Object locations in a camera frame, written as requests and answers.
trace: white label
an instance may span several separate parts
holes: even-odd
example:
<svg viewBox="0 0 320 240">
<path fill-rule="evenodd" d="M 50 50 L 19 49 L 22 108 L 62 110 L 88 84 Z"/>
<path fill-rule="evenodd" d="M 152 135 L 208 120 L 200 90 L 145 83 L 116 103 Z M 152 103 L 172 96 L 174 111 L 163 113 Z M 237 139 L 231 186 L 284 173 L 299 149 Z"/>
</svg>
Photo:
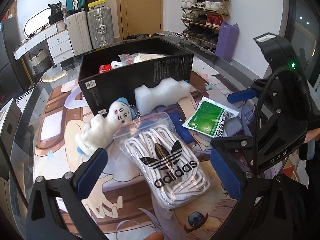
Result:
<svg viewBox="0 0 320 240">
<path fill-rule="evenodd" d="M 106 111 L 106 109 L 102 109 L 102 110 L 100 110 L 100 111 L 98 111 L 98 114 L 106 114 L 107 113 L 107 111 Z"/>
<path fill-rule="evenodd" d="M 273 39 L 275 37 L 276 37 L 275 35 L 267 34 L 266 36 L 263 36 L 261 38 L 256 39 L 256 41 L 265 42 L 265 41 L 271 40 L 271 39 Z"/>
<path fill-rule="evenodd" d="M 96 87 L 97 85 L 96 85 L 95 80 L 94 80 L 94 79 L 92 79 L 91 81 L 86 82 L 86 83 L 85 83 L 85 86 L 87 87 L 87 89 L 90 89 L 90 88 L 94 88 L 94 87 Z"/>
</svg>

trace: blue hat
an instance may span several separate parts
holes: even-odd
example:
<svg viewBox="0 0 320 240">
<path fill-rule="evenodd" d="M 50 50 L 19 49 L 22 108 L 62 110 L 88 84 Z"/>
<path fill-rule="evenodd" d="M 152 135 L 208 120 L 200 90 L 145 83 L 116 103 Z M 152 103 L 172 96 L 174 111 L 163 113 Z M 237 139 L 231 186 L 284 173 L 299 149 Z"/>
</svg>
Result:
<svg viewBox="0 0 320 240">
<path fill-rule="evenodd" d="M 134 110 L 131 108 L 128 100 L 126 98 L 119 98 L 117 100 L 117 102 L 121 102 L 121 103 L 124 103 L 125 105 L 127 105 L 129 108 L 130 108 L 130 111 L 131 111 L 131 117 L 132 117 L 132 120 L 134 120 L 135 116 L 136 116 L 136 113 L 134 112 Z"/>
</svg>

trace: blue gripper pad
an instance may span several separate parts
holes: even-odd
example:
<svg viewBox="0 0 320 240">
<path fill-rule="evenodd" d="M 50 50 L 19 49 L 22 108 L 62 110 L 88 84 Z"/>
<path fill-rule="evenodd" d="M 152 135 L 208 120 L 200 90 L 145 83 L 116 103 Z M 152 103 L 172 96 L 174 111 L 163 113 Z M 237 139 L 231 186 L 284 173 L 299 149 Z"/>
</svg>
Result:
<svg viewBox="0 0 320 240">
<path fill-rule="evenodd" d="M 219 151 L 216 149 L 212 150 L 210 162 L 229 196 L 239 202 L 246 185 L 241 168 L 231 161 L 227 154 L 220 149 Z"/>
<path fill-rule="evenodd" d="M 252 99 L 255 96 L 257 96 L 256 91 L 254 91 L 253 89 L 247 89 L 247 90 L 240 91 L 238 93 L 233 93 L 228 95 L 228 102 L 231 104 L 234 104 L 237 102 Z"/>
<path fill-rule="evenodd" d="M 75 172 L 77 199 L 89 197 L 94 185 L 108 163 L 108 153 L 98 148 L 87 162 L 82 163 Z"/>
</svg>

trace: green packet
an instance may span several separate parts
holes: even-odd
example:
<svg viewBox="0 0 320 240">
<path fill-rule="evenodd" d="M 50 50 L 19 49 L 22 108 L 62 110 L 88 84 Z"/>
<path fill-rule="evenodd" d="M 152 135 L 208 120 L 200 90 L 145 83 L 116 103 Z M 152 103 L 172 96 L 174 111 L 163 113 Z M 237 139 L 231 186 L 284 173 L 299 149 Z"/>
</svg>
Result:
<svg viewBox="0 0 320 240">
<path fill-rule="evenodd" d="M 212 138 L 223 137 L 225 121 L 236 117 L 238 111 L 203 97 L 196 112 L 182 125 Z"/>
</svg>

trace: wicker basket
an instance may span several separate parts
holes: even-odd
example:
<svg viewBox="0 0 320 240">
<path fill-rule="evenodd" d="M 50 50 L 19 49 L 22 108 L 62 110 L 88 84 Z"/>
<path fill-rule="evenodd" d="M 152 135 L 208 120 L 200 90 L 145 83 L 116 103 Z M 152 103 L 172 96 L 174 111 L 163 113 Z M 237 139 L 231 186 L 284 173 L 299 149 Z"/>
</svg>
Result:
<svg viewBox="0 0 320 240">
<path fill-rule="evenodd" d="M 49 69 L 51 66 L 51 61 L 50 58 L 47 54 L 47 52 L 43 49 L 39 50 L 39 54 L 31 54 L 29 55 L 30 57 L 30 65 L 35 71 L 36 75 L 42 73 L 43 71 L 46 71 Z"/>
</svg>

